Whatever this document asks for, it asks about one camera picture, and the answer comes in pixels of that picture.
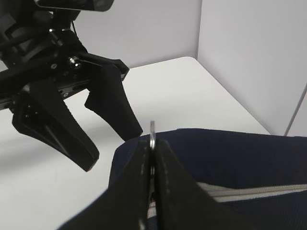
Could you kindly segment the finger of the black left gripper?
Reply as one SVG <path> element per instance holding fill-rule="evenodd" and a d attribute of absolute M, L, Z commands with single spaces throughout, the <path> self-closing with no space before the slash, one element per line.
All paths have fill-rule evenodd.
<path fill-rule="evenodd" d="M 23 86 L 15 97 L 12 125 L 19 133 L 59 151 L 86 172 L 99 158 L 97 147 L 76 122 L 50 79 Z"/>
<path fill-rule="evenodd" d="M 124 141 L 142 134 L 115 65 L 101 67 L 87 89 L 89 95 L 84 106 L 105 120 Z"/>

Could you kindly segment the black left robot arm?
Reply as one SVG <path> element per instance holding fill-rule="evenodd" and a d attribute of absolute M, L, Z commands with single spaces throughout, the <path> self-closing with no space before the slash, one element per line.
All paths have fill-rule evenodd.
<path fill-rule="evenodd" d="M 91 54 L 76 34 L 81 11 L 106 12 L 111 0 L 3 0 L 0 3 L 0 107 L 12 112 L 21 134 L 61 152 L 84 171 L 99 151 L 79 126 L 65 99 L 88 90 L 85 107 L 124 140 L 142 128 L 123 80 L 129 68 L 119 59 Z"/>

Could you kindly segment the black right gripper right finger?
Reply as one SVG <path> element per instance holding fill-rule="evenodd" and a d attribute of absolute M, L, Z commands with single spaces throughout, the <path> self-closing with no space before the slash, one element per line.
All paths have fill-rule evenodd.
<path fill-rule="evenodd" d="M 184 169 L 165 140 L 154 148 L 157 223 L 160 230 L 253 230 L 216 202 Z"/>

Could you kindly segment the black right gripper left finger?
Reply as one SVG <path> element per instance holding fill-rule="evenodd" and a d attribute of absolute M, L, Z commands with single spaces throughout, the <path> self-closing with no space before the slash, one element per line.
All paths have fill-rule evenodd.
<path fill-rule="evenodd" d="M 150 182 L 150 147 L 140 141 L 124 172 L 89 207 L 69 221 L 71 230 L 144 230 Z"/>

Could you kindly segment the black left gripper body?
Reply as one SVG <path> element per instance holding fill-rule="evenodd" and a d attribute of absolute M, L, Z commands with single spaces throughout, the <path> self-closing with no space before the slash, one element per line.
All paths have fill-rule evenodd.
<path fill-rule="evenodd" d="M 0 17 L 0 107 L 14 110 L 23 86 L 52 80 L 62 99 L 87 89 L 99 69 L 115 65 L 123 81 L 129 68 L 119 59 L 87 52 L 70 26 L 76 14 L 69 10 L 5 13 Z"/>

